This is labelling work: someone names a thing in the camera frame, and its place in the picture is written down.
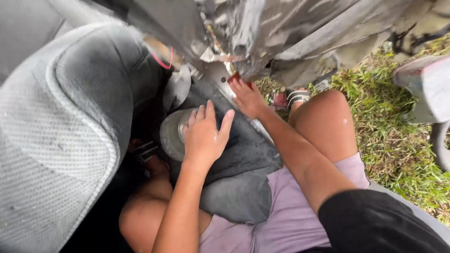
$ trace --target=black sleeve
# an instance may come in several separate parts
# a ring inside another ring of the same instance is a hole
[[[322,204],[319,220],[336,252],[450,252],[448,244],[434,230],[386,193],[339,193]]]

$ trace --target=lavender shorts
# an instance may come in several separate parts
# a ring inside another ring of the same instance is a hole
[[[359,152],[334,165],[358,188],[369,186]],[[289,170],[280,169],[267,178],[272,192],[269,219],[245,225],[214,215],[200,237],[201,253],[295,253],[330,247],[325,229]]]

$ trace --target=green grass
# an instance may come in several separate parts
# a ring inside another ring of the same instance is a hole
[[[450,36],[429,43],[417,57],[427,54],[450,54]],[[403,120],[415,101],[392,84],[397,66],[392,52],[378,49],[359,68],[334,75],[331,86],[349,101],[367,175],[449,226],[450,173],[434,164],[431,126]],[[276,85],[269,90],[276,92]],[[312,86],[309,90],[316,93]]]

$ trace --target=red wire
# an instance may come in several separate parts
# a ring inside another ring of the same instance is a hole
[[[159,65],[161,65],[161,67],[165,68],[165,69],[170,69],[172,67],[172,61],[173,61],[173,47],[171,47],[170,49],[170,65],[167,66],[165,65],[157,56],[155,53],[153,54],[153,58],[155,58],[155,60],[159,63]]]

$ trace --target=person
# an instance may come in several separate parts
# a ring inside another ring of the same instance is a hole
[[[404,204],[366,190],[369,181],[342,93],[328,90],[307,102],[304,91],[290,95],[286,123],[254,83],[230,85],[240,111],[262,123],[285,165],[267,176],[268,220],[237,224],[199,210],[206,174],[225,148],[235,114],[228,111],[218,131],[208,101],[183,127],[185,157],[175,188],[168,166],[153,156],[145,163],[150,182],[122,210],[120,231],[135,252],[450,252]]]

